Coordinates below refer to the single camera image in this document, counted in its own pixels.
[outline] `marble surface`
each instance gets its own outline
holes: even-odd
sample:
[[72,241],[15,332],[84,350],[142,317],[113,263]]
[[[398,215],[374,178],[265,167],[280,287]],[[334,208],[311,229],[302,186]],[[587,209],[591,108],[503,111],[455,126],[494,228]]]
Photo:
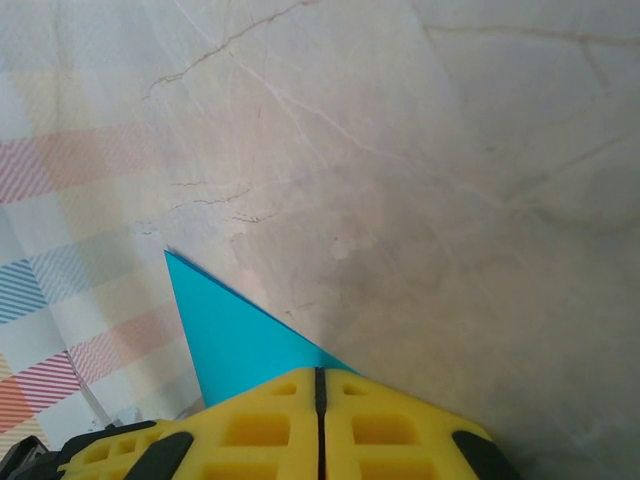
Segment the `marble surface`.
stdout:
[[177,249],[527,479],[637,478],[639,2],[59,8],[63,64],[90,39],[100,68],[50,80],[55,128],[137,122],[160,152],[76,198],[77,235]]

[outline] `yellow plastic part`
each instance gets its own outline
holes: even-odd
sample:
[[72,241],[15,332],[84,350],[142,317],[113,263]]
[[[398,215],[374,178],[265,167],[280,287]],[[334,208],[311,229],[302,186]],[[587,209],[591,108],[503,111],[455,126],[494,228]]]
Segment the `yellow plastic part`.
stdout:
[[328,370],[330,480],[477,480],[451,438],[478,425],[353,373]]
[[[358,375],[326,371],[328,480],[476,480],[451,434],[474,423]],[[283,375],[182,422],[95,441],[62,465],[62,480],[122,480],[149,445],[194,440],[173,480],[317,480],[314,369]]]

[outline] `white marble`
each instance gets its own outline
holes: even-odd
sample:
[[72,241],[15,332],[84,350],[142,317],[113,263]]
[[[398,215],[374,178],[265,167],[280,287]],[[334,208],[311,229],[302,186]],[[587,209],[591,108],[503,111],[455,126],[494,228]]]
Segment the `white marble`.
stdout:
[[104,68],[56,128],[156,129],[145,241],[486,425],[525,478],[637,477],[640,2],[92,3],[60,31]]

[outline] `blue triangle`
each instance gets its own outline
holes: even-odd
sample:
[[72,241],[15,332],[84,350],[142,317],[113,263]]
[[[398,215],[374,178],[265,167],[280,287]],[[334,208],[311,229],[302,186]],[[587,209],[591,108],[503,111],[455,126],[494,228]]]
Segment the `blue triangle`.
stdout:
[[165,257],[206,406],[296,368],[353,371],[185,258]]

